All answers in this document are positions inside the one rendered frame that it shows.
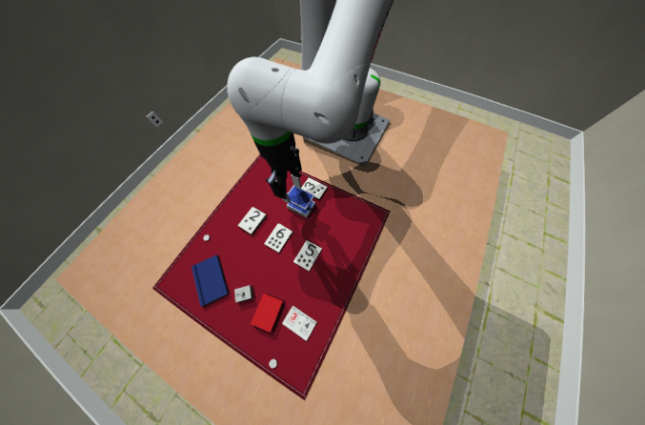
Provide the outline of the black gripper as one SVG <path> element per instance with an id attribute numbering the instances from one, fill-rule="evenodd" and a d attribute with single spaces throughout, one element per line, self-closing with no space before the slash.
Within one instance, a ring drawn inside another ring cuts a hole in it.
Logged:
<path id="1" fill-rule="evenodd" d="M 286 186 L 287 171 L 292 174 L 293 184 L 296 187 L 301 188 L 299 179 L 301 177 L 301 174 L 299 174 L 299 172 L 302 171 L 302 167 L 299 158 L 299 149 L 295 148 L 293 154 L 284 160 L 267 160 L 267 163 L 271 167 L 272 175 L 270 178 L 266 179 L 266 182 L 270 184 L 273 194 L 283 199 L 283 201 L 291 204 Z"/>

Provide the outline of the blue notebook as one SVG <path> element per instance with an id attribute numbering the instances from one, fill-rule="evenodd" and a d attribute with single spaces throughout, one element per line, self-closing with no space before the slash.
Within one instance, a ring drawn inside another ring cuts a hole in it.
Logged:
<path id="1" fill-rule="evenodd" d="M 191 268 L 201 307 L 229 294 L 218 255 Z"/>

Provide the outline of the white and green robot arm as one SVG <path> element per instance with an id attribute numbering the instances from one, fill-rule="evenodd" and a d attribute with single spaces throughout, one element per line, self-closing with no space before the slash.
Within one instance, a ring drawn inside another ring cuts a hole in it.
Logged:
<path id="1" fill-rule="evenodd" d="M 230 102 L 264 159 L 291 156 L 294 133 L 322 144 L 366 136 L 380 87 L 370 65 L 393 1 L 300 0 L 301 70 L 260 57 L 233 67 Z"/>

